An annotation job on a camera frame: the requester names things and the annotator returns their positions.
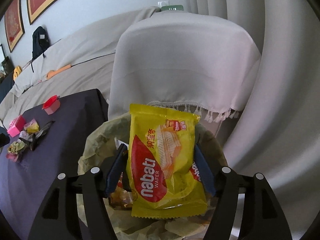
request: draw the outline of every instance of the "yellow snack wrapper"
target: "yellow snack wrapper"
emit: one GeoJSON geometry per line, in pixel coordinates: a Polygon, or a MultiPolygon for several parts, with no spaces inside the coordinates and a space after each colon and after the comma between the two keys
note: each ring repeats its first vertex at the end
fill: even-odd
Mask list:
{"type": "Polygon", "coordinates": [[[169,108],[130,105],[127,174],[132,216],[176,218],[205,213],[207,201],[193,152],[200,117],[169,108]]]}

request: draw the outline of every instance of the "pink box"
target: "pink box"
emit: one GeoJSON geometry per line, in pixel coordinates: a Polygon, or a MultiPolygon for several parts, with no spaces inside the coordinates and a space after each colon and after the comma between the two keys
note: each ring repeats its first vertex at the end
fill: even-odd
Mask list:
{"type": "Polygon", "coordinates": [[[23,126],[25,124],[26,120],[22,117],[22,115],[19,115],[16,119],[11,121],[10,127],[7,130],[8,134],[10,134],[11,137],[17,136],[23,130],[23,126]]]}

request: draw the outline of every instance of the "black backpack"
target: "black backpack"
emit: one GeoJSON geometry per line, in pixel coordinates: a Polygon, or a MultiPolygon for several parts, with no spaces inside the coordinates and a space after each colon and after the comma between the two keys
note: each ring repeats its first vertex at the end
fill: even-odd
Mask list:
{"type": "Polygon", "coordinates": [[[39,26],[32,35],[32,61],[38,58],[41,54],[45,57],[44,52],[50,47],[49,37],[44,28],[39,26]]]}

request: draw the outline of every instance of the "curtain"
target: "curtain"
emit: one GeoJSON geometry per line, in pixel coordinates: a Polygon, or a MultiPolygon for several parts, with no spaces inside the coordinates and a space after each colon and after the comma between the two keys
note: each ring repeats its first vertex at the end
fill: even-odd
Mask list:
{"type": "Polygon", "coordinates": [[[218,16],[244,28],[263,48],[265,6],[264,0],[189,0],[192,13],[218,16]]]}
{"type": "Polygon", "coordinates": [[[258,77],[224,153],[239,174],[266,176],[299,239],[320,209],[320,22],[306,0],[265,11],[258,77]]]}

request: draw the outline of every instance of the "chinese characters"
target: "chinese characters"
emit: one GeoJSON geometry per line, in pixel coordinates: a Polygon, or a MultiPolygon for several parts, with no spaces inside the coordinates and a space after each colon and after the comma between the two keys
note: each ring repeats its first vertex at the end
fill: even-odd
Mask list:
{"type": "Polygon", "coordinates": [[[180,122],[181,123],[181,128],[182,128],[182,130],[186,130],[187,129],[187,125],[186,125],[186,122],[185,121],[182,121],[182,122],[180,122]]]}
{"type": "Polygon", "coordinates": [[[149,129],[147,134],[147,146],[152,149],[155,148],[155,138],[156,138],[155,133],[156,133],[155,130],[149,129]]]}

